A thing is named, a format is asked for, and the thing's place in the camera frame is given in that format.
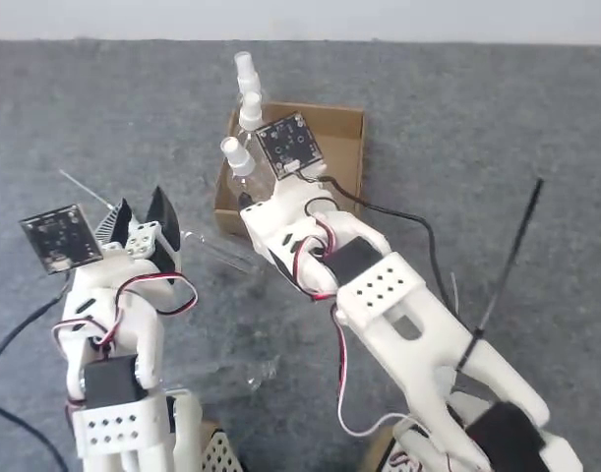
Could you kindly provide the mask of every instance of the gray carpet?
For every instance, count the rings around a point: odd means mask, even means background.
[[[601,472],[601,48],[0,43],[0,337],[61,283],[44,275],[18,219],[73,202],[92,222],[102,217],[101,205],[57,174],[60,167],[140,212],[161,184],[184,225],[213,233],[218,142],[235,97],[232,55],[242,48],[254,52],[275,99],[365,108],[365,195],[433,222],[441,264],[447,278],[456,273],[471,323],[535,176],[547,179],[490,339],[547,400],[551,429],[573,444],[586,470]],[[422,230],[364,218],[431,284]],[[191,248],[185,271],[202,303],[166,324],[165,378],[203,393],[207,415],[253,471],[354,470],[367,443],[337,424],[328,306],[306,303],[273,270],[245,277]],[[6,353],[0,402],[44,430],[79,470],[62,411],[65,363],[49,334],[60,313]],[[404,408],[352,337],[350,356],[352,427]],[[249,363],[276,358],[276,377],[243,392]],[[215,365],[217,375],[202,382]],[[54,466],[33,439],[0,420],[0,470],[29,469]]]

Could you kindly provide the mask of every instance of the white 3d-printed robot arm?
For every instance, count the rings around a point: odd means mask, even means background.
[[[487,455],[447,407],[454,368],[471,340],[470,332],[411,265],[391,251],[381,233],[348,212],[334,210],[329,199],[331,194],[322,184],[289,176],[276,184],[270,200],[244,208],[241,217],[255,250],[300,289],[309,295],[336,293],[337,318],[350,326],[400,387],[413,416],[431,432],[435,448],[468,467],[465,470],[490,471]],[[308,203],[311,216],[306,211]],[[342,283],[309,251],[329,239],[324,226],[334,233],[333,251],[361,238],[376,253],[377,261]],[[299,247],[307,251],[298,256]],[[419,338],[408,340],[396,331],[393,323],[401,317],[414,323]],[[543,399],[488,342],[476,345],[462,371],[489,386],[501,400],[518,406],[536,428],[549,420]],[[581,470],[576,459],[570,464],[564,468],[550,464],[550,470]]]

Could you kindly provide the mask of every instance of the electrical wire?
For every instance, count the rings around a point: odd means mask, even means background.
[[[339,204],[331,197],[315,197],[314,199],[311,199],[309,202],[304,204],[304,214],[306,214],[307,216],[313,216],[309,212],[309,205],[312,204],[313,202],[331,202],[333,205],[335,205],[335,209],[337,211],[341,210],[341,208],[339,207]]]
[[[3,340],[0,342],[0,357],[3,354],[3,352],[5,351],[5,349],[7,349],[7,347],[11,344],[11,342],[14,339],[16,339],[16,337],[27,326],[31,325],[33,322],[35,322],[36,320],[38,320],[39,318],[44,316],[49,311],[50,308],[52,308],[60,300],[62,300],[62,298],[64,297],[64,294],[66,293],[66,290],[68,289],[70,277],[71,277],[70,272],[67,272],[66,280],[64,282],[62,289],[59,291],[59,293],[55,297],[53,297],[49,302],[42,305],[40,308],[38,308],[33,313],[31,313],[28,317],[26,317],[20,324],[18,324],[16,327],[14,327],[3,338]],[[19,428],[22,428],[27,433],[32,435],[36,440],[38,440],[42,445],[44,445],[44,447],[46,447],[48,449],[49,453],[53,456],[53,459],[57,463],[60,471],[68,472],[68,466],[66,465],[66,461],[64,460],[62,454],[57,450],[57,447],[55,447],[55,445],[53,445],[53,443],[46,437],[46,435],[43,432],[41,432],[39,429],[33,427],[32,425],[30,425],[28,422],[26,422],[22,418],[7,411],[6,409],[4,409],[1,406],[0,406],[0,416],[11,423],[14,423],[16,426],[18,426]]]
[[[300,171],[297,171],[296,173],[300,179],[302,179],[306,182],[310,182],[310,183],[311,182],[322,182],[322,183],[332,184],[332,186],[338,192],[340,192],[343,196],[345,196],[347,199],[351,200],[352,202],[355,202],[356,204],[361,205],[362,207],[371,209],[372,211],[377,211],[379,213],[388,214],[390,216],[396,216],[399,218],[408,219],[410,221],[414,221],[414,222],[421,224],[427,230],[427,234],[429,237],[429,259],[431,262],[431,269],[434,273],[434,278],[436,279],[436,284],[438,285],[438,289],[440,290],[440,297],[442,298],[442,301],[445,304],[445,306],[447,307],[447,309],[462,323],[460,316],[455,312],[455,306],[452,303],[451,297],[449,296],[449,292],[448,292],[448,290],[445,286],[445,283],[442,279],[442,273],[440,271],[440,265],[438,263],[438,254],[437,254],[437,248],[436,248],[436,234],[434,232],[433,226],[429,223],[429,221],[427,221],[424,217],[419,216],[414,213],[406,213],[403,211],[397,211],[395,209],[390,209],[390,208],[386,208],[384,206],[378,206],[378,205],[374,205],[369,202],[366,202],[365,200],[360,199],[359,197],[356,197],[356,196],[352,195],[351,193],[347,192],[343,187],[341,187],[341,185],[339,185],[339,182],[337,182],[337,180],[334,177],[331,177],[329,175],[323,175],[323,176],[317,177],[315,179],[313,179],[313,178],[310,179],[310,178],[305,177],[302,174],[302,172],[300,172]]]
[[[525,212],[523,213],[523,218],[520,222],[520,225],[518,226],[518,231],[516,231],[514,239],[512,240],[510,253],[508,254],[508,258],[501,272],[501,276],[497,281],[497,285],[495,287],[495,291],[493,292],[493,296],[491,297],[490,302],[488,303],[488,307],[484,312],[481,322],[479,322],[479,325],[473,331],[470,343],[466,347],[464,354],[462,355],[459,363],[457,364],[457,367],[455,368],[458,372],[460,372],[464,368],[466,362],[468,362],[468,358],[473,352],[473,349],[475,348],[479,340],[484,337],[486,324],[488,323],[490,316],[497,307],[497,303],[499,302],[499,299],[501,298],[502,294],[504,293],[504,289],[508,284],[508,277],[510,276],[510,272],[514,268],[514,264],[516,263],[518,251],[520,250],[523,238],[525,237],[525,233],[527,232],[527,226],[529,226],[529,222],[531,221],[532,216],[534,214],[534,210],[536,209],[536,205],[538,204],[538,199],[540,197],[540,193],[544,183],[545,181],[539,178],[536,181],[536,184],[534,185],[532,194],[529,197],[529,202],[527,203],[527,207],[525,208]]]
[[[0,416],[5,418],[7,421],[14,423],[16,426],[22,428],[27,431],[30,435],[36,438],[44,447],[48,449],[48,451],[53,456],[53,459],[57,463],[61,472],[68,472],[68,466],[66,465],[66,461],[62,454],[57,450],[57,447],[53,445],[53,443],[41,432],[39,429],[34,428],[32,425],[27,423],[22,418],[16,416],[15,414],[7,411],[6,409],[0,406]]]
[[[23,332],[23,330],[27,326],[29,326],[30,324],[32,324],[39,318],[43,317],[46,314],[46,312],[48,312],[53,306],[57,305],[59,303],[59,301],[62,300],[62,298],[64,297],[64,294],[66,293],[66,290],[68,289],[70,277],[71,277],[70,273],[67,272],[64,286],[58,292],[58,294],[55,297],[53,297],[50,301],[48,301],[47,303],[42,305],[40,308],[35,310],[33,313],[31,313],[28,317],[26,317],[21,323],[19,323],[16,327],[14,327],[3,338],[3,340],[0,342],[0,357],[3,354],[3,352],[5,351],[5,349],[7,349],[7,347],[12,343],[12,341],[14,339],[16,339],[16,336],[18,336],[21,332]]]
[[[379,420],[377,420],[374,425],[372,425],[365,431],[352,431],[350,428],[348,428],[345,421],[343,420],[342,413],[343,399],[346,393],[346,382],[348,378],[348,349],[346,347],[346,337],[343,333],[343,329],[337,321],[335,315],[335,309],[336,305],[333,304],[331,306],[331,320],[337,330],[337,338],[339,341],[339,388],[337,390],[337,419],[339,420],[341,428],[353,438],[365,438],[376,432],[388,420],[409,420],[418,425],[420,429],[422,429],[429,437],[431,437],[431,432],[423,424],[421,424],[411,415],[405,415],[403,413],[388,413],[379,418]]]
[[[171,310],[169,312],[156,310],[159,315],[166,316],[166,317],[172,317],[174,315],[179,315],[181,313],[184,313],[187,310],[190,310],[191,308],[193,308],[195,305],[197,305],[198,300],[199,300],[198,290],[197,290],[197,288],[195,288],[195,285],[193,285],[193,283],[184,274],[182,274],[180,272],[161,272],[161,273],[148,273],[148,274],[144,274],[144,275],[137,275],[135,277],[132,277],[132,278],[126,280],[116,290],[116,295],[114,297],[114,324],[112,325],[110,330],[99,340],[97,345],[99,347],[103,347],[103,346],[109,344],[110,342],[112,342],[112,340],[114,339],[114,336],[116,335],[116,331],[117,331],[119,325],[123,321],[124,311],[119,306],[119,301],[121,299],[121,295],[123,295],[123,292],[125,292],[129,287],[131,287],[132,285],[135,285],[137,283],[149,282],[149,281],[153,281],[153,280],[170,280],[170,279],[182,280],[193,291],[193,296],[191,297],[191,299],[188,302],[186,302],[184,305],[181,305],[180,307],[178,307],[175,310]]]
[[[103,324],[99,323],[97,320],[88,318],[88,317],[86,317],[86,318],[71,318],[69,320],[64,320],[63,322],[56,324],[51,329],[51,334],[53,336],[53,340],[55,341],[55,345],[57,346],[57,349],[60,351],[60,354],[62,354],[62,356],[65,359],[67,358],[67,356],[66,356],[66,353],[64,352],[64,350],[62,349],[62,343],[60,342],[59,331],[64,327],[75,328],[77,326],[86,327],[87,325],[92,325],[92,326],[96,327],[103,335],[108,333],[107,327],[105,327]],[[100,339],[101,339],[101,337],[97,336],[95,340],[99,341]]]

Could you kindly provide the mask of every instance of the black cable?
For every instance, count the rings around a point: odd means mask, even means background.
[[[508,277],[510,275],[512,268],[514,267],[514,263],[516,262],[516,257],[518,256],[518,251],[523,242],[523,238],[525,237],[525,233],[527,232],[527,226],[529,225],[529,222],[532,219],[532,215],[534,214],[534,209],[536,208],[536,204],[538,204],[538,198],[540,197],[540,192],[541,192],[541,189],[543,188],[543,184],[544,184],[544,180],[541,178],[539,178],[536,181],[534,190],[532,190],[532,195],[529,198],[529,203],[527,204],[527,207],[525,208],[525,212],[523,214],[523,219],[520,222],[518,231],[514,235],[514,239],[512,241],[512,247],[510,249],[510,253],[508,254],[508,259],[506,260],[506,264],[504,265],[504,268],[501,272],[501,276],[499,277],[497,286],[495,287],[495,291],[493,292],[493,296],[491,297],[490,302],[488,303],[488,307],[486,308],[486,311],[484,312],[481,322],[479,323],[479,325],[473,332],[473,337],[470,339],[470,343],[466,347],[464,354],[462,355],[459,363],[457,364],[456,370],[458,372],[460,372],[463,369],[464,365],[466,365],[466,362],[468,361],[468,358],[472,354],[473,349],[475,348],[475,346],[477,345],[479,340],[484,337],[486,323],[490,319],[490,316],[492,315],[493,311],[495,310],[495,307],[497,306],[497,302],[499,302],[499,299],[500,299],[501,295],[503,294],[504,289],[506,288],[506,285],[508,283]]]
[[[399,218],[408,219],[410,221],[415,221],[415,222],[423,225],[425,227],[425,229],[427,230],[427,234],[429,235],[429,259],[431,261],[431,270],[434,273],[434,277],[436,279],[436,284],[438,285],[438,289],[440,290],[440,297],[442,298],[444,304],[447,306],[449,311],[453,314],[453,316],[456,317],[461,322],[461,318],[459,317],[459,314],[455,312],[455,306],[453,305],[452,299],[449,296],[449,292],[447,291],[447,288],[445,287],[445,283],[442,279],[442,274],[440,272],[440,265],[438,264],[438,255],[437,255],[437,249],[436,249],[436,234],[434,233],[434,228],[431,226],[429,221],[427,221],[425,218],[423,218],[422,216],[419,216],[417,214],[405,213],[403,211],[397,211],[395,209],[386,208],[384,206],[374,205],[369,202],[366,202],[363,199],[360,199],[359,197],[355,197],[354,195],[352,195],[352,194],[348,193],[346,190],[344,190],[341,187],[341,185],[339,185],[339,182],[337,182],[337,180],[334,177],[331,177],[329,175],[320,176],[314,180],[314,179],[308,179],[308,178],[304,177],[300,172],[298,172],[298,174],[299,174],[299,178],[301,178],[302,180],[305,180],[307,182],[312,182],[312,181],[317,180],[319,182],[328,182],[328,183],[332,184],[333,187],[338,192],[340,192],[342,195],[344,195],[347,199],[361,205],[362,207],[371,209],[373,211],[377,211],[379,213],[388,214],[390,216],[396,216]]]
[[[70,280],[70,276],[71,276],[70,273],[67,272],[66,273],[66,281],[64,283],[64,286],[62,287],[60,292],[55,297],[53,297],[49,302],[42,305],[40,308],[38,308],[33,313],[31,313],[28,317],[26,317],[20,324],[18,324],[16,327],[14,327],[14,329],[12,329],[3,338],[3,340],[0,342],[0,357],[3,354],[3,352],[5,351],[5,349],[7,349],[7,347],[11,344],[11,342],[27,326],[29,326],[30,324],[32,324],[33,322],[38,320],[40,317],[44,316],[51,307],[53,307],[60,300],[62,300],[62,297],[64,297],[64,293],[66,293],[66,289],[68,287],[68,282]],[[48,451],[51,453],[51,455],[55,459],[55,462],[57,462],[60,470],[62,472],[68,472],[68,467],[66,466],[66,462],[64,461],[62,454],[60,454],[60,452],[57,450],[55,445],[53,445],[53,443],[44,435],[44,433],[42,433],[40,430],[34,428],[32,425],[27,423],[22,418],[19,418],[18,416],[14,415],[13,413],[10,413],[9,411],[3,409],[2,407],[0,407],[0,416],[5,418],[8,421],[14,423],[15,425],[19,426],[20,428],[24,429],[30,435],[32,435],[34,438],[36,438],[40,443],[42,443],[48,449]]]
[[[311,199],[309,202],[304,204],[304,214],[306,214],[307,216],[311,216],[311,213],[309,212],[309,205],[313,202],[331,202],[333,205],[335,205],[335,208],[337,210],[341,210],[339,204],[334,199],[330,197],[315,197],[314,199]]]
[[[62,454],[60,454],[60,452],[57,450],[57,448],[44,435],[44,433],[42,433],[40,430],[37,430],[36,428],[34,428],[32,425],[27,423],[22,418],[19,418],[18,416],[14,415],[13,413],[10,413],[9,411],[5,410],[2,407],[0,407],[0,416],[5,418],[7,421],[14,423],[18,427],[24,429],[29,434],[31,434],[34,438],[36,438],[38,441],[40,441],[42,443],[42,445],[44,445],[44,447],[46,447],[48,449],[48,451],[51,453],[51,455],[53,456],[53,459],[55,459],[55,462],[57,462],[59,469],[62,472],[68,472],[68,466],[66,465],[66,462],[64,461],[64,457],[62,457]]]

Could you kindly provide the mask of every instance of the perforated metal plate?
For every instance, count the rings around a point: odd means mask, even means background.
[[[224,431],[216,430],[212,435],[202,457],[202,470],[204,472],[244,472]]]

